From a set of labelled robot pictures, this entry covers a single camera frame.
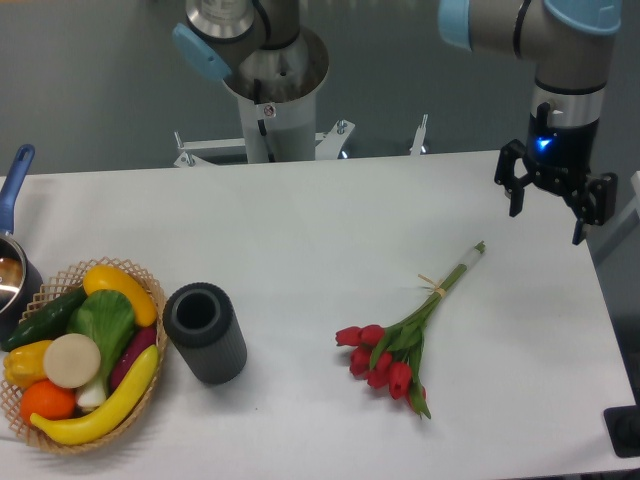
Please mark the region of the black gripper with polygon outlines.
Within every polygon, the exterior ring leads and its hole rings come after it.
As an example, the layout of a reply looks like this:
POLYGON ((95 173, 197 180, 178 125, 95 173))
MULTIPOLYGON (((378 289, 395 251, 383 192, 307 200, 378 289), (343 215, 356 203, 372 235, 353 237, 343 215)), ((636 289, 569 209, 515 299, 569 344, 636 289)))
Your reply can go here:
POLYGON ((569 196, 567 206, 576 217, 572 244, 587 238, 592 226, 601 227, 615 213, 618 176, 607 172, 589 175, 590 157, 599 121, 576 128, 551 128, 530 118, 525 145, 514 139, 500 149, 494 182, 509 198, 509 216, 523 209, 531 183, 556 196, 569 196), (523 160, 528 173, 518 177, 515 166, 523 160))

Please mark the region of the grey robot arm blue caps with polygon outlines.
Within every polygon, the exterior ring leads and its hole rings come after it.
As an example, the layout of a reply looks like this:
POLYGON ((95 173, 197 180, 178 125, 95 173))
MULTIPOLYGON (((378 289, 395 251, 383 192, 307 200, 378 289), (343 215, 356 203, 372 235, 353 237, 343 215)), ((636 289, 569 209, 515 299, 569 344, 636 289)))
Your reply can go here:
POLYGON ((442 1, 438 29, 448 44, 535 63, 525 141, 499 154, 494 181, 523 208, 528 185, 562 198, 576 217, 572 242, 615 212, 618 179, 590 167, 608 83, 619 1, 442 1))

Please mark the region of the robot base pedestal arm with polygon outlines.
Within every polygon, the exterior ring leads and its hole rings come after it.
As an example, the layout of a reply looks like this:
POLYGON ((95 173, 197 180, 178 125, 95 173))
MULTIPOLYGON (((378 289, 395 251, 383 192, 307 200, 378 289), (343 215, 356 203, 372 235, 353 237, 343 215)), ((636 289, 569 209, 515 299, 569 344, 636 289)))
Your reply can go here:
POLYGON ((297 1, 188 1, 174 45, 202 77, 236 98, 251 163, 316 153, 316 96, 328 51, 300 21, 297 1))

